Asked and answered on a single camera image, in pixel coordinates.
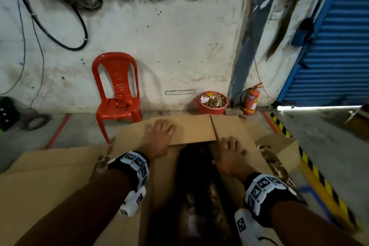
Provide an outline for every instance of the chair backrest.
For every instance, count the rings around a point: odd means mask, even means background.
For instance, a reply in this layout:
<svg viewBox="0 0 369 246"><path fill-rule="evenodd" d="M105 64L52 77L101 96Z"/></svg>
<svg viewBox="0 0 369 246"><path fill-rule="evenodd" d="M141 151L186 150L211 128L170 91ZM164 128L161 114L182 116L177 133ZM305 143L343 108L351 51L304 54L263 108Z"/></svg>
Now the chair backrest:
<svg viewBox="0 0 369 246"><path fill-rule="evenodd" d="M108 71L110 80L113 84L115 96L119 96L119 94L124 94L124 96L132 96L128 82L130 63L134 68L137 97L140 98L140 92L138 89L137 63L133 57L124 52L106 52L94 59L92 63L92 74L95 77L101 99L106 99L106 96L98 71L99 65L102 64Z"/></svg>

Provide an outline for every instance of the fire extinguisher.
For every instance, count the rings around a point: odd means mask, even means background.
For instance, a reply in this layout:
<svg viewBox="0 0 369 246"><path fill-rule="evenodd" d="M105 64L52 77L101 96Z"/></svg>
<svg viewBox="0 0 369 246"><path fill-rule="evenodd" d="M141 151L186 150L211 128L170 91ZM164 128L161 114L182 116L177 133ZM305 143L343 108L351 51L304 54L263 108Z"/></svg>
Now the fire extinguisher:
<svg viewBox="0 0 369 246"><path fill-rule="evenodd" d="M250 89L245 90L246 97L244 99L244 114L245 115L252 115L255 112L256 105L258 104L258 98L260 92L258 91L259 88L262 88L263 83L253 86Z"/></svg>

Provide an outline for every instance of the chair leg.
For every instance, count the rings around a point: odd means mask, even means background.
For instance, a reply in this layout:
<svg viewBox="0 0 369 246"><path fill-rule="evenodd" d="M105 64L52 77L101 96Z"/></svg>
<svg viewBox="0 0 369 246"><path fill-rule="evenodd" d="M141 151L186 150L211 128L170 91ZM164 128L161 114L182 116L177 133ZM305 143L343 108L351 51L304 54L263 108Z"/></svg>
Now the chair leg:
<svg viewBox="0 0 369 246"><path fill-rule="evenodd" d="M138 123L142 120L142 117L141 117L141 112L132 112L131 113L131 120L132 120L132 123Z"/></svg>
<svg viewBox="0 0 369 246"><path fill-rule="evenodd" d="M96 116L96 120L97 120L97 123L99 124L99 127L101 129L101 133L103 134L103 136L104 136L104 138L106 140L106 143L107 144L110 144L110 140L109 140L108 134L106 133L103 119L100 118L100 117L98 117L98 116Z"/></svg>

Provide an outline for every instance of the red bucket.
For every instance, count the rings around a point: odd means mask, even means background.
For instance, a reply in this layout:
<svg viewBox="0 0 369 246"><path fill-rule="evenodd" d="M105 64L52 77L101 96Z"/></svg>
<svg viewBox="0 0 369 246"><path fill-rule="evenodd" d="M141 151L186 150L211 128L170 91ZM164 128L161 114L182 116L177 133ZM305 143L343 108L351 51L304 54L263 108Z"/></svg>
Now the red bucket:
<svg viewBox="0 0 369 246"><path fill-rule="evenodd" d="M208 93L211 93L211 92L213 92L213 91L203 92L202 94L208 94ZM199 98L197 99L197 101L199 102L200 114L215 114L215 115L223 115L224 114L224 110L228 106L228 98L224 94L221 94L220 92L213 92L213 93L223 95L226 98L227 103L225 104L225 106L223 106L221 108L211 108L211 107L208 107L205 104L201 103L200 97L201 97L202 94L200 94Z"/></svg>

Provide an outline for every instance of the person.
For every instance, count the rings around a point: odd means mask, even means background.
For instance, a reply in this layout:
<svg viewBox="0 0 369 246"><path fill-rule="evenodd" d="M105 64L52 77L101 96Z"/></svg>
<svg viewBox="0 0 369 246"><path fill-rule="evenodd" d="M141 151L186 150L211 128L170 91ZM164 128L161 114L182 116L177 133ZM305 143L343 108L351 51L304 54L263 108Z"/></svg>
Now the person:
<svg viewBox="0 0 369 246"><path fill-rule="evenodd" d="M175 126L170 126L167 120L157 120L154 126L149 123L142 144L135 152L149 165L167 154L174 132ZM220 146L220 159L213 161L219 171L242 183L246 183L251 175L255 177L257 171L246 163L237 150L234 137L222 139ZM144 184L128 171L128 168L120 169L114 165L109 167L41 218L16 246L93 245L116 215L127 194L136 189L136 185ZM284 246L361 245L295 200L276 200L265 216Z"/></svg>

